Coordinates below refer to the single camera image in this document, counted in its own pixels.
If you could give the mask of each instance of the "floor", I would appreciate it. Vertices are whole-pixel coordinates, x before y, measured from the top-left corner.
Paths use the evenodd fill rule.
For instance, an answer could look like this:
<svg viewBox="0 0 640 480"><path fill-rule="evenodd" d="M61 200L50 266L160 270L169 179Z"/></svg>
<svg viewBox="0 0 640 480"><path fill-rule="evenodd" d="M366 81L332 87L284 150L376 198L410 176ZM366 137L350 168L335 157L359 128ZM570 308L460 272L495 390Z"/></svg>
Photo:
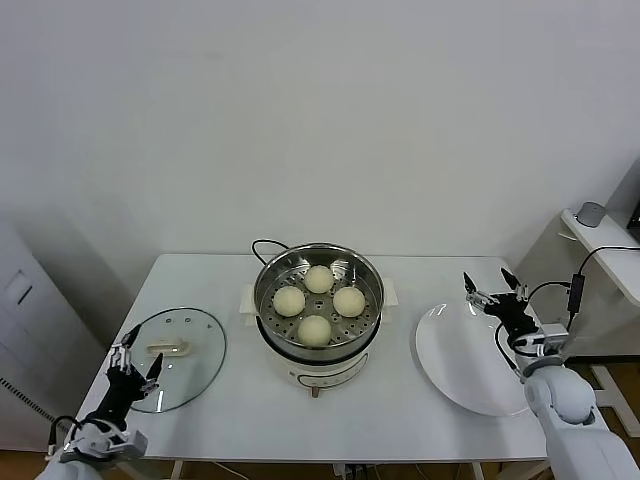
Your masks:
<svg viewBox="0 0 640 480"><path fill-rule="evenodd" d="M609 372L615 379L618 387L626 397L629 405L637 417L640 418L640 365L617 364L609 365ZM594 387L598 387L595 379L587 367L578 367L579 373ZM615 413L610 409L602 409L602 414L611 428L627 444L636 462L640 465L640 438L628 438ZM169 461L144 461L149 468L155 469L162 478L168 478L171 474L173 463ZM314 464L258 464L238 463L225 464L233 468L250 480L332 480L335 479L330 465ZM485 478L493 480L502 468L508 463L484 463L482 465ZM0 479L2 480L32 480L45 467L43 454L32 452L6 452L0 451ZM380 480L472 480L473 475L470 465L458 464L421 464L421 473L416 466L411 465L379 465L377 473ZM105 480L131 480L126 473L113 469L103 474ZM213 463L186 462L182 470L184 479L193 480L238 480L239 477L227 472ZM376 471L369 468L367 475L360 471L358 479L377 480ZM540 480L549 480L553 476L549 471L540 476Z"/></svg>

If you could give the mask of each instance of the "glass lid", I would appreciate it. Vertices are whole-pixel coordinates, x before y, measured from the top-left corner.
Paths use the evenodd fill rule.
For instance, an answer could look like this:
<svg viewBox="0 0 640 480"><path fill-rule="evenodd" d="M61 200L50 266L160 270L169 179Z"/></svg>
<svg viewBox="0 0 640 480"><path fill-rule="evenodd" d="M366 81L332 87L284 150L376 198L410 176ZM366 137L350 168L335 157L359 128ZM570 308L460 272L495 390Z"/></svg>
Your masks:
<svg viewBox="0 0 640 480"><path fill-rule="evenodd" d="M131 348L131 363L145 375L162 353L160 387L131 408L160 413L193 400L218 375L226 349L220 322L205 311L174 308L148 318Z"/></svg>

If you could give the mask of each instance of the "steamed bun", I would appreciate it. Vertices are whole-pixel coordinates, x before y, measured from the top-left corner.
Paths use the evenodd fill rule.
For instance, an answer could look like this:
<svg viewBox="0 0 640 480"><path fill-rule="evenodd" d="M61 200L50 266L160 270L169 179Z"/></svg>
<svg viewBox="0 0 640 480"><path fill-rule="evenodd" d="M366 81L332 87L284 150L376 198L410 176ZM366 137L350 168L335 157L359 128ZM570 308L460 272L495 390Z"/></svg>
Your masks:
<svg viewBox="0 0 640 480"><path fill-rule="evenodd" d="M273 308L283 317L293 317L304 310L304 293L297 287L282 287L273 296Z"/></svg>
<svg viewBox="0 0 640 480"><path fill-rule="evenodd" d="M331 340L331 324L319 315L311 315L298 326L298 339L308 347L323 347Z"/></svg>
<svg viewBox="0 0 640 480"><path fill-rule="evenodd" d="M313 293L326 293L333 286L333 273L323 265L311 267L304 276L304 286Z"/></svg>
<svg viewBox="0 0 640 480"><path fill-rule="evenodd" d="M364 295L356 287L344 287L333 297L333 308L343 317L357 317L364 311Z"/></svg>

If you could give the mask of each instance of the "white shelf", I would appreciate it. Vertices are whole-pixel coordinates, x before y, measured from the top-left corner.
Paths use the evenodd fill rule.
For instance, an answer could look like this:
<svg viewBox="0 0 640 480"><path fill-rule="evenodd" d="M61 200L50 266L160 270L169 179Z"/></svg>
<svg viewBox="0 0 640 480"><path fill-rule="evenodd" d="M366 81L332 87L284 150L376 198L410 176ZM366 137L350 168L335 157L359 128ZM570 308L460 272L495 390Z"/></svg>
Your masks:
<svg viewBox="0 0 640 480"><path fill-rule="evenodd" d="M598 247L640 247L638 241L609 215L595 228L579 223L569 210L562 220L589 251ZM640 252L603 250L594 255L603 270L634 305L640 306Z"/></svg>

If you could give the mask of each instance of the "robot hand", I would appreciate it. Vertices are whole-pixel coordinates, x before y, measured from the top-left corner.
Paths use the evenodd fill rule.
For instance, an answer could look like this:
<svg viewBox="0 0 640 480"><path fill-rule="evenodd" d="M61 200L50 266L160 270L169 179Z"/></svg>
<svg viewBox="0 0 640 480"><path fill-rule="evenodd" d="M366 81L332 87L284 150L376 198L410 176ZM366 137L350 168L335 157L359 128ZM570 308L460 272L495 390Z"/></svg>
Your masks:
<svg viewBox="0 0 640 480"><path fill-rule="evenodd" d="M589 383L563 366L560 352L568 338L564 326L536 325L525 313L529 305L527 287L504 269L502 276L512 292L486 294L465 273L467 300L485 314L497 317L507 331L525 396L547 439L555 478L640 480L640 470L627 446L609 431L597 411Z"/></svg>
<svg viewBox="0 0 640 480"><path fill-rule="evenodd" d="M162 353L143 377L131 364L130 348L139 332L140 325L111 347L107 393L95 411L84 420L74 420L68 443L55 454L57 420L54 421L47 457L50 462L37 480L93 480L100 478L98 470L144 456L147 438L137 430L127 431L125 417L133 402L158 388Z"/></svg>

